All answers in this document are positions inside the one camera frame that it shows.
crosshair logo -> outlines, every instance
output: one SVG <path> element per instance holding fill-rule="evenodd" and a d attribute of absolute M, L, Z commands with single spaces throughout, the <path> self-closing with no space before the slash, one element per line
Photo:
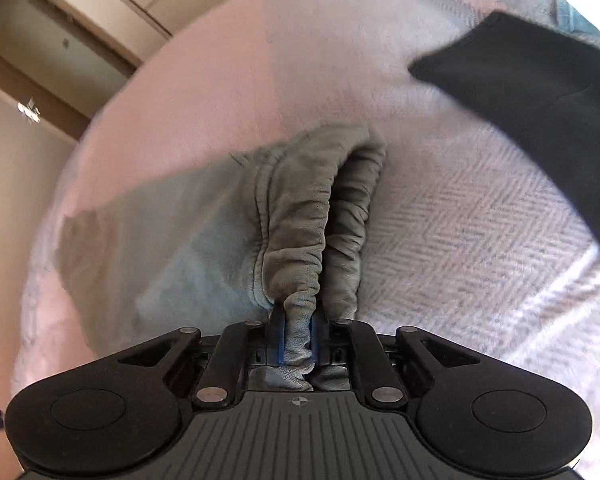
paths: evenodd
<path fill-rule="evenodd" d="M 309 402 L 309 399 L 307 399 L 306 397 L 303 397 L 303 396 L 297 396 L 297 397 L 294 397 L 293 399 L 291 399 L 291 403 L 294 406 L 297 406 L 298 408 L 300 408 L 301 406 L 304 406 L 308 402 Z"/>

bed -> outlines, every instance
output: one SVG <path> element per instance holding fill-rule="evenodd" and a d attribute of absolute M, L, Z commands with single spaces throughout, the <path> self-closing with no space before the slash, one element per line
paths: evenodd
<path fill-rule="evenodd" d="M 577 471 L 600 479 L 600 248 L 500 131 L 407 72 L 495 9 L 551 25 L 553 1 L 229 0 L 196 20 L 101 111 L 63 171 L 30 260 L 13 393 L 95 358 L 54 268 L 66 216 L 355 121 L 389 147 L 357 318 L 383 333 L 417 325 L 572 388 L 594 417 Z"/>

ribbed gray panel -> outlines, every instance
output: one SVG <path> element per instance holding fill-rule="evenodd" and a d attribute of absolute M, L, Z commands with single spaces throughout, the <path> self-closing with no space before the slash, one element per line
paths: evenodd
<path fill-rule="evenodd" d="M 37 474 L 26 480 L 40 480 Z M 120 480 L 470 480 L 430 454 L 407 421 L 353 392 L 247 392 L 196 416 L 163 456 Z M 572 471 L 554 480 L 575 480 Z"/>

black cloth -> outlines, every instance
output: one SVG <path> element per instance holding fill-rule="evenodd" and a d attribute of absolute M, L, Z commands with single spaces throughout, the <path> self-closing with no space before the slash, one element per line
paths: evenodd
<path fill-rule="evenodd" d="M 516 142 L 600 244 L 599 49 L 494 12 L 409 70 Z"/>

gray garment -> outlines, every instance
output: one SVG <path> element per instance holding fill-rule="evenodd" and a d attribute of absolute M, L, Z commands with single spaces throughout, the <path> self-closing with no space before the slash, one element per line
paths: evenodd
<path fill-rule="evenodd" d="M 357 310 L 384 156 L 367 127 L 324 126 L 65 219 L 57 267 L 89 345 L 102 356 L 180 326 L 216 334 L 283 303 L 277 384 L 307 388 L 316 295 L 328 317 Z"/>

